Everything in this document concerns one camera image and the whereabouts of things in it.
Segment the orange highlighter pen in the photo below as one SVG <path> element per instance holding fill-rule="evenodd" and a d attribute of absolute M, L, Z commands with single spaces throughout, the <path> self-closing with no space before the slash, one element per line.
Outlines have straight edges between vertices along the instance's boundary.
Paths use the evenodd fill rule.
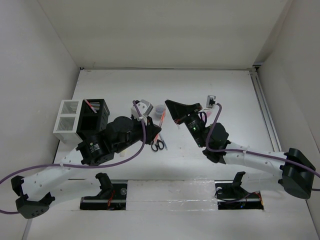
<path fill-rule="evenodd" d="M 160 118 L 158 126 L 161 128 L 162 125 L 163 125 L 165 116 L 166 116 L 166 109 L 165 109 L 165 108 L 163 109 L 163 111 L 161 112 L 161 115 L 160 115 L 160 112 L 159 112 L 159 111 L 156 111 L 155 113 L 156 113 L 156 116 Z M 158 134 L 156 135 L 156 137 L 154 138 L 154 141 L 155 141 L 155 142 L 158 140 L 159 135 L 160 135 L 160 133 L 158 133 Z"/>

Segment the red highlighter pen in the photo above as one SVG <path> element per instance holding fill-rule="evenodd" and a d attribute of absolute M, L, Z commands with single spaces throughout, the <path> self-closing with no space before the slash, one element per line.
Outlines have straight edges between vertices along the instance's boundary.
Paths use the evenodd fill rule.
<path fill-rule="evenodd" d="M 90 107 L 90 109 L 96 114 L 97 111 L 95 110 L 95 108 L 91 105 L 91 103 L 87 100 L 87 99 L 84 99 L 85 103 Z"/>

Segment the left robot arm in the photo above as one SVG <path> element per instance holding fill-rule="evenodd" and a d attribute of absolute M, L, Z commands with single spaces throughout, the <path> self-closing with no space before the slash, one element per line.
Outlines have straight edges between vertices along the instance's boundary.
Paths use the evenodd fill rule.
<path fill-rule="evenodd" d="M 161 130 L 151 117 L 146 120 L 117 117 L 104 130 L 86 137 L 54 166 L 31 176 L 13 177 L 11 186 L 18 195 L 15 201 L 17 212 L 25 219 L 32 219 L 84 193 L 100 199 L 111 197 L 113 185 L 106 173 L 98 173 L 95 177 L 97 182 L 91 179 L 73 182 L 71 178 L 84 170 L 105 168 L 105 163 L 111 161 L 115 154 L 138 141 L 150 145 Z"/>

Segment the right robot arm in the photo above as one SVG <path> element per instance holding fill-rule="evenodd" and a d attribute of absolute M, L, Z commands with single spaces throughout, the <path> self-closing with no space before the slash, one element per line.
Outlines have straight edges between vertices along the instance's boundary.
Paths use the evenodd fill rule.
<path fill-rule="evenodd" d="M 199 103 L 192 105 L 166 100 L 165 105 L 177 125 L 185 124 L 198 147 L 211 162 L 239 165 L 271 174 L 268 186 L 281 186 L 285 192 L 299 199 L 308 200 L 313 192 L 315 167 L 298 149 L 287 152 L 255 152 L 249 146 L 228 140 L 229 134 L 216 119 L 206 126 L 201 119 L 203 109 Z"/>

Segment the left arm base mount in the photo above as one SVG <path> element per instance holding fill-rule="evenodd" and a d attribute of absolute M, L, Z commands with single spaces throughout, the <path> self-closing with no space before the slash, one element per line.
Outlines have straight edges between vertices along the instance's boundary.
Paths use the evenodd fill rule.
<path fill-rule="evenodd" d="M 95 195 L 84 196 L 79 209 L 83 211 L 124 211 L 127 205 L 128 181 L 111 180 L 107 173 L 98 173 L 100 191 Z"/>

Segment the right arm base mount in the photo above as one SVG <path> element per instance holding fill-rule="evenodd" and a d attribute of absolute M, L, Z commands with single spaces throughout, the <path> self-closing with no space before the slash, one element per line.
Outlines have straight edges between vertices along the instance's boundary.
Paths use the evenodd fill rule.
<path fill-rule="evenodd" d="M 214 197 L 218 210 L 264 210 L 261 193 L 242 188 L 245 172 L 237 172 L 233 180 L 215 181 Z"/>

